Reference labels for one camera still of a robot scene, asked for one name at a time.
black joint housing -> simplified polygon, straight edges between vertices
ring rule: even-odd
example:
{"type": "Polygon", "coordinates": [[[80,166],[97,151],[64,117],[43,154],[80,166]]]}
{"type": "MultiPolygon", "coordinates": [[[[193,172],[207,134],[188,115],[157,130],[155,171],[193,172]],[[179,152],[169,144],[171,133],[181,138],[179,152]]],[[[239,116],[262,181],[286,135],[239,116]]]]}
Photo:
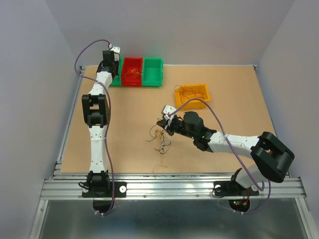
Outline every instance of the black joint housing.
{"type": "Polygon", "coordinates": [[[114,51],[103,51],[103,61],[100,62],[97,73],[106,71],[112,74],[112,78],[119,74],[119,61],[115,61],[114,51]]]}
{"type": "MultiPolygon", "coordinates": [[[[167,121],[165,119],[157,122],[157,125],[162,128],[165,128],[166,124],[167,121]]],[[[175,116],[170,126],[166,128],[166,131],[170,136],[178,133],[194,139],[194,145],[202,151],[211,151],[208,142],[212,135],[217,132],[216,130],[206,128],[203,119],[193,111],[185,112],[183,119],[175,116]]]]}
{"type": "Polygon", "coordinates": [[[273,182],[283,182],[295,155],[270,132],[263,132],[251,150],[261,174],[273,182]]]}
{"type": "Polygon", "coordinates": [[[110,111],[105,95],[83,95],[82,108],[84,122],[90,128],[93,125],[99,125],[101,128],[103,128],[110,122],[110,111]]]}

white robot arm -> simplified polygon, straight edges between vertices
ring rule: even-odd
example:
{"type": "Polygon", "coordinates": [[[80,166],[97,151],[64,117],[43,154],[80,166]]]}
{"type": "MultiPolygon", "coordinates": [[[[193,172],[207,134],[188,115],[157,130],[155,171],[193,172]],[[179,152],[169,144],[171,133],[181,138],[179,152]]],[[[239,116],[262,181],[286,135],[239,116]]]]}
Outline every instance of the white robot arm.
{"type": "Polygon", "coordinates": [[[82,96],[84,122],[89,127],[91,139],[91,165],[84,183],[82,197],[108,197],[111,194],[108,165],[105,158],[105,133],[110,121],[110,111],[105,89],[108,89],[114,77],[118,75],[120,48],[113,47],[103,51],[96,82],[87,95],[82,96]]]}
{"type": "MultiPolygon", "coordinates": [[[[226,138],[230,141],[238,155],[249,157],[255,164],[248,168],[250,176],[256,182],[271,180],[281,183],[294,159],[294,154],[272,133],[263,132],[260,136],[224,135],[204,126],[203,119],[196,112],[185,112],[183,119],[172,115],[176,109],[166,105],[162,110],[163,119],[157,125],[164,128],[172,136],[178,133],[194,139],[194,145],[202,151],[233,153],[226,138]]],[[[228,196],[243,191],[254,183],[245,170],[236,171],[222,193],[228,196]]]]}

gray wall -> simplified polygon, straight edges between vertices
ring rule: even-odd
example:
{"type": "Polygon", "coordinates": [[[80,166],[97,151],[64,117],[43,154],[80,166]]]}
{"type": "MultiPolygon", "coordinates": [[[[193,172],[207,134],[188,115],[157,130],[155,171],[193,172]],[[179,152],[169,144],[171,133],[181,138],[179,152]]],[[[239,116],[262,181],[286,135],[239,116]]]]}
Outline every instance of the gray wall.
{"type": "Polygon", "coordinates": [[[257,67],[276,133],[296,154],[319,228],[319,1],[296,1],[257,67]]]}
{"type": "Polygon", "coordinates": [[[0,237],[28,238],[70,107],[74,56],[43,0],[0,1],[0,237]]]}
{"type": "MultiPolygon", "coordinates": [[[[166,64],[255,64],[294,0],[46,0],[74,55],[107,38],[166,64]]],[[[101,45],[83,55],[96,64],[101,45]]]]}

wooden table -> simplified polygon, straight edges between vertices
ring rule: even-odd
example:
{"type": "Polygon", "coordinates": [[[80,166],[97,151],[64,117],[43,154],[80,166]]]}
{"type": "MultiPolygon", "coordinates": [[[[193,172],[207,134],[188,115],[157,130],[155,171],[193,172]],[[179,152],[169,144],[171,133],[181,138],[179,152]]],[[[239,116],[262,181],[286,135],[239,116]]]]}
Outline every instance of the wooden table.
{"type": "MultiPolygon", "coordinates": [[[[85,75],[96,77],[97,66],[88,66],[85,75]]],[[[209,153],[197,149],[192,140],[175,134],[171,148],[160,155],[151,139],[150,128],[161,118],[166,104],[176,107],[175,85],[206,83],[209,103],[220,118],[226,133],[260,135],[274,133],[268,110],[252,66],[164,66],[160,88],[110,87],[112,118],[108,146],[116,173],[203,173],[234,172],[240,167],[232,154],[209,153]],[[167,168],[156,166],[162,161],[167,168]]],[[[90,136],[83,120],[81,97],[93,82],[84,79],[73,114],[63,154],[62,173],[87,173],[90,167],[90,136]]],[[[220,128],[209,109],[195,110],[210,129],[220,128]]],[[[247,166],[253,161],[243,157],[247,166]]]]}

yellow bin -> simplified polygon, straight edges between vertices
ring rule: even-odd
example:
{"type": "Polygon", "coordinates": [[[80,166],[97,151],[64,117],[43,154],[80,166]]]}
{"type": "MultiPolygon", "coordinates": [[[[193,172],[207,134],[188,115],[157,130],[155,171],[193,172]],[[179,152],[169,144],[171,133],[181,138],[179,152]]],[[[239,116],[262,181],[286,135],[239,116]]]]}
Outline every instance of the yellow bin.
{"type": "MultiPolygon", "coordinates": [[[[179,108],[182,104],[184,104],[189,99],[200,98],[205,102],[210,101],[210,96],[208,92],[208,88],[206,84],[195,84],[195,85],[183,85],[179,86],[178,89],[175,89],[175,99],[177,107],[179,108]]],[[[184,106],[183,110],[189,109],[202,109],[205,108],[206,105],[201,101],[191,101],[186,106],[184,106]]]]}

